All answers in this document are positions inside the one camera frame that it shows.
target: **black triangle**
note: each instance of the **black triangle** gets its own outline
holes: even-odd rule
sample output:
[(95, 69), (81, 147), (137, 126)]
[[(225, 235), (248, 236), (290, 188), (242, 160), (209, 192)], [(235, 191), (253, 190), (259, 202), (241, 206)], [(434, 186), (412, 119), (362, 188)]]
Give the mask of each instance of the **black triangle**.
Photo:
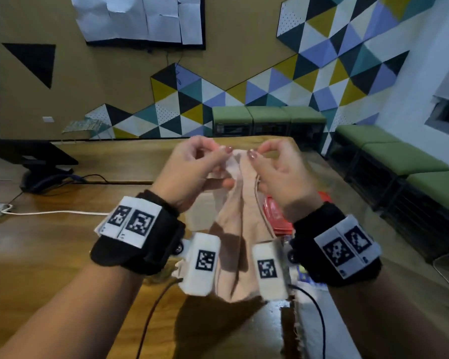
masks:
[(356, 59), (358, 59), (359, 52), (361, 51), (361, 47), (363, 43), (355, 46), (351, 50), (348, 50), (346, 53), (342, 54), (339, 58), (346, 69), (347, 75), (350, 76), (351, 72), (354, 68), (354, 64), (356, 63)]
[(109, 104), (105, 104), (105, 106), (108, 111), (110, 121), (112, 122), (112, 126), (115, 126), (121, 121), (126, 120), (128, 117), (132, 116), (131, 113), (125, 112), (120, 108), (113, 107)]
[(151, 78), (156, 79), (158, 82), (166, 84), (168, 87), (175, 90), (178, 89), (176, 84), (176, 66), (174, 63), (153, 74)]
[(368, 95), (371, 91), (372, 84), (374, 83), (380, 68), (381, 64), (378, 64), (377, 66), (374, 66), (362, 73), (356, 74), (355, 76), (351, 77), (351, 81), (356, 87), (358, 87), (366, 95)]
[(306, 59), (301, 54), (298, 54), (296, 67), (294, 68), (293, 80), (305, 76), (306, 74), (311, 73), (317, 69), (319, 69), (319, 67), (316, 64), (314, 64), (309, 59)]
[(174, 133), (181, 135), (181, 117), (177, 116), (168, 122), (163, 123), (160, 127), (166, 128)]
[(334, 50), (336, 50), (336, 54), (338, 54), (339, 50), (341, 49), (341, 44), (343, 43), (344, 35), (346, 34), (346, 30), (347, 30), (347, 25), (329, 38), (329, 40), (331, 41), (331, 44), (333, 44), (333, 46), (334, 46)]
[(359, 16), (365, 9), (375, 3), (377, 0), (356, 0), (354, 11), (352, 12), (351, 20)]
[(155, 127), (152, 130), (149, 130), (146, 133), (143, 133), (140, 138), (148, 138), (148, 139), (157, 139), (157, 138), (161, 138), (160, 136), (160, 128), (159, 127)]
[(278, 36), (278, 40), (290, 48), (293, 52), (299, 53), (299, 47), (301, 45), (301, 38), (303, 36), (304, 29), (305, 23), (299, 24), (298, 26), (295, 26), (291, 30), (288, 30)]
[(203, 124), (213, 120), (213, 109), (203, 104)]
[(314, 96), (314, 93), (311, 95), (311, 101), (309, 101), (309, 106), (312, 109), (315, 109), (319, 112), (319, 107), (317, 106), (316, 97)]
[(336, 6), (336, 2), (332, 0), (309, 0), (308, 13), (306, 15), (306, 21), (310, 20), (314, 16), (318, 16), (330, 8)]
[(3, 44), (36, 78), (52, 87), (55, 49), (53, 44)]
[(266, 93), (264, 96), (261, 96), (254, 101), (246, 104), (247, 106), (266, 106), (266, 102), (268, 101), (268, 94)]
[(401, 71), (401, 68), (406, 61), (407, 55), (409, 54), (409, 51), (404, 52), (402, 54), (399, 54), (398, 56), (395, 56), (394, 58), (391, 58), (389, 60), (386, 60), (384, 64), (391, 69), (394, 74), (398, 75)]
[(183, 114), (201, 104), (200, 101), (181, 92), (178, 92), (178, 101), (180, 102), (180, 114)]

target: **monitor stand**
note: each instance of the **monitor stand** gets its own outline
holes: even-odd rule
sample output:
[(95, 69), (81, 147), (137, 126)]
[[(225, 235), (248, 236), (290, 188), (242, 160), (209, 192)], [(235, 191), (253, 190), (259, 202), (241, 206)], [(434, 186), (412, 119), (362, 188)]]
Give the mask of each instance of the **monitor stand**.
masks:
[(73, 169), (61, 169), (55, 165), (23, 164), (23, 167), (28, 171), (21, 179), (20, 189), (32, 194), (40, 194), (73, 174)]

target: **beige fabric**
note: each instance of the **beige fabric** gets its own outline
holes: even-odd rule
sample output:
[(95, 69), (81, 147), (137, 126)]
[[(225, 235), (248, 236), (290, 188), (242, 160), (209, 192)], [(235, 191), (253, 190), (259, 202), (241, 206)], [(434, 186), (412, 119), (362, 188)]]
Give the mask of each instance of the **beige fabric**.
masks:
[(227, 162), (226, 170), (236, 184), (227, 194), (216, 194), (218, 205), (222, 204), (220, 199), (225, 201), (209, 233), (221, 239), (215, 294), (227, 302), (237, 302), (259, 293), (253, 245), (276, 237), (264, 217), (263, 196), (257, 192), (258, 176), (246, 151), (236, 150)]

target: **fingernail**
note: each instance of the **fingernail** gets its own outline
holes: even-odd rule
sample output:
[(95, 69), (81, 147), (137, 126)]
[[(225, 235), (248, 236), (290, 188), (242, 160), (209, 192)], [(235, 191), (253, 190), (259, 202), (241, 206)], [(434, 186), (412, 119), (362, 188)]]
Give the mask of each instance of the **fingernail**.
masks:
[(250, 160), (254, 160), (257, 158), (257, 153), (255, 150), (248, 150), (247, 155), (250, 158)]

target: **white power cord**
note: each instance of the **white power cord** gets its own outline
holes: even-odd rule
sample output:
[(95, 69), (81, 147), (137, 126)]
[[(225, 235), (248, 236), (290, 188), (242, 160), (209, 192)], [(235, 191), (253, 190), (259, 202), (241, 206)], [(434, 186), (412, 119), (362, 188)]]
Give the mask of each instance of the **white power cord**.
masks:
[(95, 213), (92, 211), (74, 211), (74, 210), (57, 210), (57, 211), (37, 211), (34, 213), (12, 213), (9, 211), (13, 208), (13, 205), (8, 204), (8, 208), (1, 211), (2, 214), (10, 215), (40, 215), (40, 214), (55, 214), (55, 213), (71, 213), (71, 214), (83, 214), (83, 215), (108, 215), (109, 213)]

